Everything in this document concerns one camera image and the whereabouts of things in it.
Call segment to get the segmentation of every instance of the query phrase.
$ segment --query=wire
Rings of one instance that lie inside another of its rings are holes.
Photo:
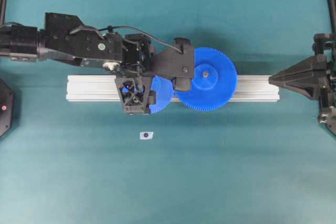
[[[135,27],[132,27],[132,26],[112,26],[112,27],[110,26],[110,27],[106,27],[106,28],[100,29],[99,31],[108,30],[109,28],[112,28],[112,29],[129,29],[129,30],[137,31],[137,32],[139,32],[139,33],[141,33],[141,34],[143,34],[143,35],[146,35],[147,37],[149,37],[149,38],[151,38],[151,39],[157,41],[158,43],[161,43],[161,44],[163,44],[163,45],[165,45],[165,46],[167,46],[167,47],[170,47],[170,48],[175,49],[176,51],[178,51],[179,53],[182,54],[182,51],[181,51],[180,49],[178,49],[177,47],[174,47],[174,46],[172,46],[172,45],[170,45],[170,44],[168,44],[168,43],[165,43],[165,42],[163,42],[163,41],[161,41],[161,40],[155,38],[154,36],[152,36],[152,35],[150,35],[150,34],[148,34],[148,33],[145,33],[144,31],[139,30],[139,29],[137,29],[137,28],[135,28]]]
[[[7,23],[3,23],[2,25],[0,25],[0,28],[3,28],[4,26],[9,26],[9,25],[23,26],[22,24],[18,22],[7,22]]]

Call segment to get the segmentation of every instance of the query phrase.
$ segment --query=teal tabletop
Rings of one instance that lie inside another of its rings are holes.
[[[290,67],[331,31],[327,0],[7,0],[6,21],[43,28],[45,12],[186,37],[238,74]],[[336,138],[316,101],[280,90],[275,103],[129,116],[117,102],[68,102],[69,74],[104,72],[0,61],[16,94],[0,140],[1,224],[335,223]]]

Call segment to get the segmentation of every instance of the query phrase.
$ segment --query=blue gear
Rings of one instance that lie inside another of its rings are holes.
[[[210,111],[224,106],[235,93],[237,71],[222,52],[207,47],[195,48],[195,69],[191,89],[176,96],[193,110]]]
[[[151,114],[155,114],[163,110],[171,102],[173,98],[173,85],[171,81],[163,79],[159,76],[153,78],[151,90],[156,92],[156,104],[149,105]]]

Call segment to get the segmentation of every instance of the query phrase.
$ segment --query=small sticker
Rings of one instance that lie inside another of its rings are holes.
[[[140,132],[140,139],[141,140],[152,139],[153,135],[154,135],[154,132],[150,132],[150,131]]]

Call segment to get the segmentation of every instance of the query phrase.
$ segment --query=aluminum rail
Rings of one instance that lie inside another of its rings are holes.
[[[276,102],[279,88],[268,83],[269,76],[241,75],[230,102]],[[67,100],[71,102],[120,101],[112,75],[68,76]]]

